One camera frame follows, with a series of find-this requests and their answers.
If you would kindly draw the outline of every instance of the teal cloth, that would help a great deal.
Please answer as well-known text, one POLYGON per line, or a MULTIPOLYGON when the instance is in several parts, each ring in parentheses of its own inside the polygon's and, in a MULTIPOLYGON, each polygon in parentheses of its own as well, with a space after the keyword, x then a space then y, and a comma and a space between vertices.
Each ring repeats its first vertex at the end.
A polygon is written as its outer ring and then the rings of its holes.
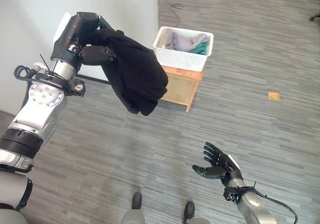
POLYGON ((206 55, 207 47, 208 47, 208 42, 200 43, 195 49, 191 50, 190 53, 206 55))

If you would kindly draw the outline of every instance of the black shoe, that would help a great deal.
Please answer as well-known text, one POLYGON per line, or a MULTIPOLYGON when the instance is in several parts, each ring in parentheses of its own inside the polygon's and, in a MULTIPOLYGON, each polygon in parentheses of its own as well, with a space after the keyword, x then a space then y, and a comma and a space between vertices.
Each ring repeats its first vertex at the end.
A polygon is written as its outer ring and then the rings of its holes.
POLYGON ((141 209, 142 195, 140 192, 136 192, 132 198, 132 209, 141 209))
POLYGON ((184 208, 183 224, 187 223, 187 219, 191 219, 195 215, 195 205, 192 202, 188 202, 184 208))

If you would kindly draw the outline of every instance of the small orange object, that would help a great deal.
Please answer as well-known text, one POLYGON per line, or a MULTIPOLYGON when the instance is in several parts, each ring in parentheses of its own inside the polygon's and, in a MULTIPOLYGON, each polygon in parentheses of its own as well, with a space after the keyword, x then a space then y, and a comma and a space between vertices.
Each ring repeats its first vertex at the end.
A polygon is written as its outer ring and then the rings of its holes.
POLYGON ((280 101, 280 94, 274 91, 268 91, 268 99, 280 101))

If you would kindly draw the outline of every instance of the clothes in basket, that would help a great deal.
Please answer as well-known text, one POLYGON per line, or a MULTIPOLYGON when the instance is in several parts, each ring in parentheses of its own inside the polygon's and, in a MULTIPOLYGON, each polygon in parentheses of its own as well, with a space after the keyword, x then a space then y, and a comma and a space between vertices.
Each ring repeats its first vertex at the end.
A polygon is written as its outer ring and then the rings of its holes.
POLYGON ((206 55, 207 46, 208 37, 204 33, 200 33, 192 38, 187 38, 176 32, 172 32, 165 47, 166 49, 206 55))

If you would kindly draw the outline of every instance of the table leg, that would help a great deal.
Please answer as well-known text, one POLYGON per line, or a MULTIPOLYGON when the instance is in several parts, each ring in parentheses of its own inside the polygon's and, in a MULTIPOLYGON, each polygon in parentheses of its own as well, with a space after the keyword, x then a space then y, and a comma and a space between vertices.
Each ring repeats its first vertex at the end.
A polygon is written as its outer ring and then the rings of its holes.
POLYGON ((191 104, 192 104, 192 101, 194 100, 194 97, 195 97, 195 93, 198 89, 198 86, 199 86, 199 83, 200 83, 200 80, 195 80, 193 82, 193 88, 192 88, 192 92, 190 94, 190 97, 189 97, 189 101, 188 101, 188 104, 186 106, 186 112, 189 112, 190 108, 191 108, 191 104))

